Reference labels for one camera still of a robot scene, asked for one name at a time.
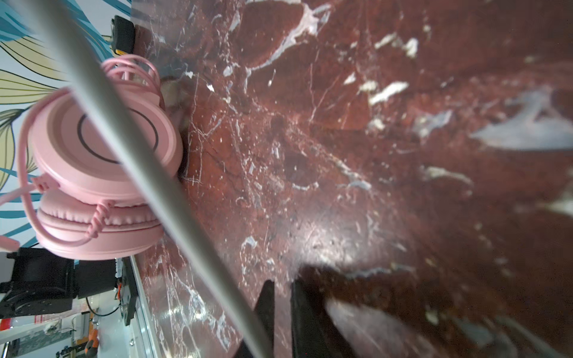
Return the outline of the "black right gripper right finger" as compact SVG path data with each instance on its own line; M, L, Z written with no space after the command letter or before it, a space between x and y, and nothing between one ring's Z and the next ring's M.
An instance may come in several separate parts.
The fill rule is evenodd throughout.
M294 357L355 357L325 309L324 298L300 279L291 285L292 355Z

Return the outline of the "pink headphones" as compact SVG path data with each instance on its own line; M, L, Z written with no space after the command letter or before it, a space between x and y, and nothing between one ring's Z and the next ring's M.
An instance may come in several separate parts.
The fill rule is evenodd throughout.
M155 66L138 55L101 65L170 176L182 162L181 136L165 110ZM38 242L73 260L129 257L165 234L145 198L69 88L42 99L25 118L17 143L21 198Z

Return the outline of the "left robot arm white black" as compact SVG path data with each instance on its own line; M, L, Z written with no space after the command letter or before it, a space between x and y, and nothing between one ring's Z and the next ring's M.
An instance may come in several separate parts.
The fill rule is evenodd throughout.
M64 313L74 300L88 298L116 287L116 261L74 261L46 249L21 248L1 253L1 317Z

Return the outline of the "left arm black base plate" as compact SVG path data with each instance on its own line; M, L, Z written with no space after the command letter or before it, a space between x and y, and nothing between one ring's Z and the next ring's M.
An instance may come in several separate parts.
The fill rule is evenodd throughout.
M122 262L122 289L120 292L120 304L122 320L125 326L129 326L137 310L138 290L134 267L129 257L121 259Z

